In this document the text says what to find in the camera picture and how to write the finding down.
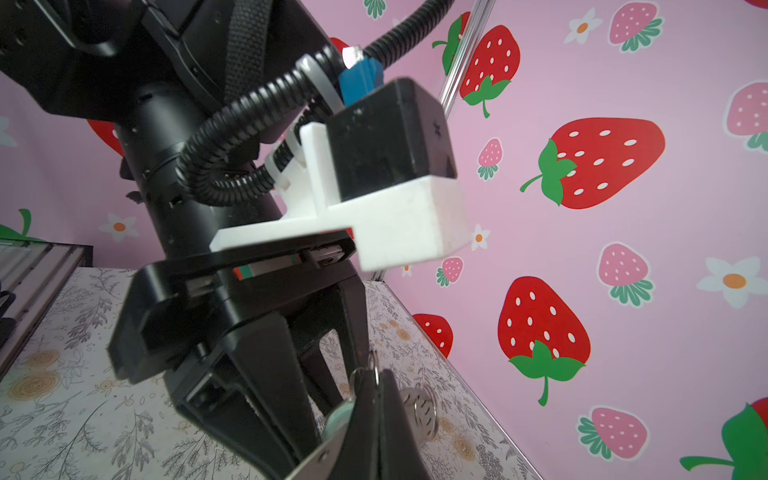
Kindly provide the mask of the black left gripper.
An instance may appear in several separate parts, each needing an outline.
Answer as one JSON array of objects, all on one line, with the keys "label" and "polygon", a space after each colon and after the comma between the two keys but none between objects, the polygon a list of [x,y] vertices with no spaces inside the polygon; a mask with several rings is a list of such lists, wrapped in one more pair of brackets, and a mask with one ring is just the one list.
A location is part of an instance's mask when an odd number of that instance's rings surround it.
[{"label": "black left gripper", "polygon": [[342,402],[320,341],[337,334],[347,374],[368,362],[354,251],[341,231],[138,270],[108,346],[115,376],[167,371],[182,417],[266,478],[288,477],[319,444],[308,393],[323,414]]}]

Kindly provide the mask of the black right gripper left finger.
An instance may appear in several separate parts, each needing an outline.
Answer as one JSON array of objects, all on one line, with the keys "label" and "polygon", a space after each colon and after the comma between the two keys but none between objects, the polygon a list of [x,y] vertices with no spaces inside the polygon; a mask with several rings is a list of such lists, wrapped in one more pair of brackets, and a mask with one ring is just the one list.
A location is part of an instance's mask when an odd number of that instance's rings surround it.
[{"label": "black right gripper left finger", "polygon": [[377,384],[364,383],[355,400],[341,450],[329,479],[379,478],[380,406]]}]

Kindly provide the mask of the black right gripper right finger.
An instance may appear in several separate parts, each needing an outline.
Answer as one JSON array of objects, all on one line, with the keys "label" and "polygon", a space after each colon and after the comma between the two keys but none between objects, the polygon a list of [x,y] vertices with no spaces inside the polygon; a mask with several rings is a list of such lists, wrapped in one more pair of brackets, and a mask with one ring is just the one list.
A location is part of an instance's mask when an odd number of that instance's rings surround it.
[{"label": "black right gripper right finger", "polygon": [[415,406],[425,393],[414,388],[401,391],[391,370],[380,374],[380,387],[379,478],[430,479],[414,434],[419,427]]}]

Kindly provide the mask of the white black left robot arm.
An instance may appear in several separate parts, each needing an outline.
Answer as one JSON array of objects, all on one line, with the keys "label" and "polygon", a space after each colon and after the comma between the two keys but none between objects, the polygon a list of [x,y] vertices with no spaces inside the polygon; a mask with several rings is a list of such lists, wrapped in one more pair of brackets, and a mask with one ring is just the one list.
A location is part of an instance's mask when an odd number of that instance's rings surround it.
[{"label": "white black left robot arm", "polygon": [[329,116],[304,67],[340,53],[297,1],[5,1],[1,69],[47,112],[115,126],[165,260],[134,276],[108,354],[117,378],[162,375],[177,412],[269,479],[320,444],[368,331],[340,228],[213,252],[226,227],[278,217],[276,172],[250,165],[290,120]]}]

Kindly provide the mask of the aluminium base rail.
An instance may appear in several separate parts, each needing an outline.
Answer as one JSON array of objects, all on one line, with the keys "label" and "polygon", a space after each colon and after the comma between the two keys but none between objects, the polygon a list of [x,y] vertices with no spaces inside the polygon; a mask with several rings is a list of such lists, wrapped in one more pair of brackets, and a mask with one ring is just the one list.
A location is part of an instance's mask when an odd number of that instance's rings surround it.
[{"label": "aluminium base rail", "polygon": [[1,373],[6,374],[79,267],[93,265],[90,245],[1,242]]}]

